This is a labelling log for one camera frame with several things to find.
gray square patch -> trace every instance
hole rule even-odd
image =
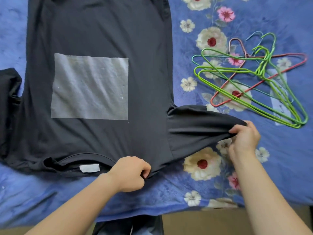
[[[54,54],[51,118],[128,120],[128,58]]]

person's right arm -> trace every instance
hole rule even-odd
[[[248,216],[256,235],[312,235],[294,210],[283,198],[255,156],[260,134],[252,122],[235,125],[236,133],[229,147]]]

floral blanket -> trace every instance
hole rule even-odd
[[[313,29],[313,0],[169,0],[173,25],[173,89],[175,103],[206,105],[207,110],[232,114],[251,120],[262,139],[256,157],[285,198],[291,203],[313,205],[313,121],[300,129],[282,126],[234,102],[218,108],[209,102],[214,91],[194,76],[193,55],[211,47],[221,52],[228,50],[228,41],[238,37],[248,52],[260,39],[245,39],[255,31],[273,32],[277,36],[275,54],[306,52],[311,55]],[[27,0],[0,0],[0,69],[14,67],[25,74],[25,38]],[[272,39],[262,42],[270,48]],[[232,55],[242,55],[238,43],[230,46]],[[195,58],[206,65],[202,58]],[[299,59],[275,59],[279,69],[286,69]],[[211,58],[214,66],[239,66],[240,60]],[[256,65],[247,65],[255,69]],[[290,88],[309,115],[313,115],[311,87],[313,64],[308,63],[284,74]],[[221,79],[205,73],[206,79],[221,85]],[[247,85],[258,80],[247,75],[236,79]],[[266,85],[260,90],[273,95]],[[238,94],[233,85],[225,90]],[[276,110],[288,111],[274,97],[256,90],[248,93]],[[226,98],[218,95],[214,104]],[[231,139],[219,142],[173,163],[147,181],[145,187],[132,193],[120,193],[102,210],[98,221],[131,217],[139,214],[159,215],[181,210],[244,206],[237,175],[229,160]],[[50,173],[20,174],[0,164],[0,227],[33,225],[45,218],[64,202],[92,182],[94,178],[62,178]]]

person's leg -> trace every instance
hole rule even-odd
[[[132,218],[98,222],[92,235],[130,235]]]
[[[164,235],[162,215],[132,217],[132,235]]]

hand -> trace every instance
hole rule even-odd
[[[109,177],[113,185],[116,186],[117,192],[131,192],[141,189],[145,181],[141,177],[147,178],[151,166],[138,157],[120,158],[111,170],[105,174]]]
[[[230,133],[236,133],[237,136],[229,146],[230,159],[235,162],[242,157],[249,155],[255,156],[255,149],[261,138],[260,133],[251,121],[245,121],[247,126],[235,125]]]

